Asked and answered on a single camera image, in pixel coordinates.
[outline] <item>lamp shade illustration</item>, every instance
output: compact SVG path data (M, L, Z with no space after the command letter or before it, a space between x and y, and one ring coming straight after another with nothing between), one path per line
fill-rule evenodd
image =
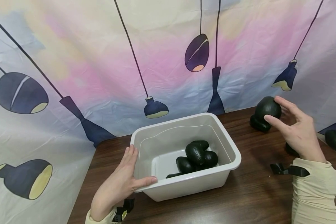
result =
M218 52L218 28L219 28L219 15L220 15L220 4L221 0L219 0L219 8L218 8L218 16L217 16L217 32L215 34L215 68L212 69L212 80L213 80L213 95L210 100L208 113L212 113L215 115L225 113L224 105L222 99L218 93L218 82L220 77L220 69L221 67L217 66L217 52Z
M295 68L296 64L297 64L297 60L296 60L296 56L302 46L302 43L305 41L307 34L309 33L312 24L314 24L317 15L319 14L319 11L321 9L321 5L323 4L324 0L321 0L319 8L316 11L315 17L312 20L309 28L307 29L307 32L305 34L305 37L302 39L302 42L300 43L300 46L298 47L296 54L294 56L294 59L292 61L290 61L289 65L287 66L287 68L276 78L276 80L274 81L274 83L272 84L271 87L280 87L283 91L290 91L292 90L292 86L295 80L295 76L297 74L297 69Z
M104 140L115 138L115 136L109 133L106 129L87 120L70 96L62 98L60 103L81 121L86 136L88 140L93 142L94 147L97 148L98 144Z
M202 0L200 0L200 31L199 36L194 38L185 51L185 66L191 72L201 71L209 58L208 37L202 33Z
M144 107L144 114L147 118L159 118L169 113L168 107L158 101L154 101L153 97L146 98L147 105Z
M95 147L107 139L115 138L113 134L104 128L83 117L81 111L76 106L70 96L64 97L49 80L46 74L40 69L29 54L19 45L19 43L0 24L1 30L12 40L21 52L29 59L35 68L41 73L45 80L51 85L55 92L61 97L60 103L73 113L81 121L87 138L93 142ZM48 96L41 85L33 78L18 72L5 73L0 79L0 105L5 109L21 114L32 114L42 111L48 104Z
M224 106L222 99L220 99L220 96L218 94L218 81L220 76L220 69L221 67L215 67L212 69L212 75L213 75L213 96L210 100L208 113L212 114L223 114L225 113Z
M297 70L295 68L296 63L296 59L290 61L287 68L276 78L272 87L281 87L284 91L290 91L297 74Z
M30 160L17 167L0 165L0 178L13 194L35 200L45 190L52 175L52 165L46 160Z
M18 114L34 114L42 111L49 103L44 88L33 78L19 73L4 73L0 78L0 105Z
M165 104L163 104L163 103L161 103L159 101L154 101L153 97L148 96L147 88L145 87L145 84L144 84L144 81L143 81L143 77L142 77L142 73L141 73L141 70L139 68L138 61L137 61L137 58L136 58L136 54L134 53L134 49L133 49L133 46L132 46L131 39L130 39L130 37L128 35L128 31L127 31L126 25L123 22L123 18L122 18L121 12L119 10L117 1L114 0L114 3L116 4L116 9L117 9L119 18L121 19L122 26L123 26L124 31L126 33L129 45L130 45L131 50L132 50L134 61L135 61L136 66L137 66L137 70L138 70L140 79L142 81L142 84L143 84L143 87L144 87L144 91L145 91L146 96L147 96L146 97L147 105L144 107L144 114L145 114L146 118L160 118L161 116L167 115L169 113L168 107Z

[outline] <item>black plastic clip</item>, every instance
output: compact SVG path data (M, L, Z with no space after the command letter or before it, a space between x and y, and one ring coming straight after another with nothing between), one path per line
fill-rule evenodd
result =
M288 169L285 169L281 163L270 164L270 168L273 171L273 174L278 175L295 175L298 177L307 177L310 173L302 167L299 166L290 166Z
M130 213L134 207L134 198L125 199L123 207L117 207L116 215L113 217L112 222L122 222L127 213Z

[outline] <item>dark blue lamp shade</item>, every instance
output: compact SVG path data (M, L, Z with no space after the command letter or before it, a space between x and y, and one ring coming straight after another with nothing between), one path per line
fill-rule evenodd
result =
M209 41L205 34L194 38L185 52L185 66L191 72L201 71L209 57Z
M210 104L208 107L208 113L212 113L215 115L223 114L225 113L224 105L222 102L222 99L219 96L218 93L218 81L220 76L220 69L222 67L218 66L212 69L212 76L213 76L213 96L210 100Z
M84 118L83 114L70 96L62 98L60 103L81 121L88 140L93 142L93 146L95 148L97 148L100 142L104 140L116 138L116 136L108 132L106 129Z
M147 105L144 107L144 114L147 118L160 118L169 113L168 107L159 102L154 101L153 97L146 98Z
M0 78L0 105L18 114L34 114L49 103L44 88L33 78L19 73L5 73Z
M35 200L45 190L52 175L52 165L46 160L30 160L17 167L0 165L0 177L13 194Z
M287 68L276 78L272 87L280 87L284 91L292 90L292 85L297 74L297 70L295 68L296 63L296 59L290 61Z

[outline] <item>wrist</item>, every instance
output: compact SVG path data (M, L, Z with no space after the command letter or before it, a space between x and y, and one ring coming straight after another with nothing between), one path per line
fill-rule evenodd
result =
M326 158L320 148L319 150L315 149L314 151L309 151L309 153L306 155L302 154L300 155L300 158L303 160L327 163Z
M109 213L116 203L113 201L101 200L101 198L93 198L91 203L91 218L97 222L103 220Z

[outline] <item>white plastic bin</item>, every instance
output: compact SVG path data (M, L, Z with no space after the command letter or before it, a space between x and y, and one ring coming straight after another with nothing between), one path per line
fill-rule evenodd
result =
M178 173L175 159L185 155L194 140L206 140L217 153L216 167L166 179ZM137 129L131 144L139 150L134 177L156 176L158 182L138 189L154 201L163 201L222 187L231 170L241 163L241 154L231 137L211 113L202 113Z

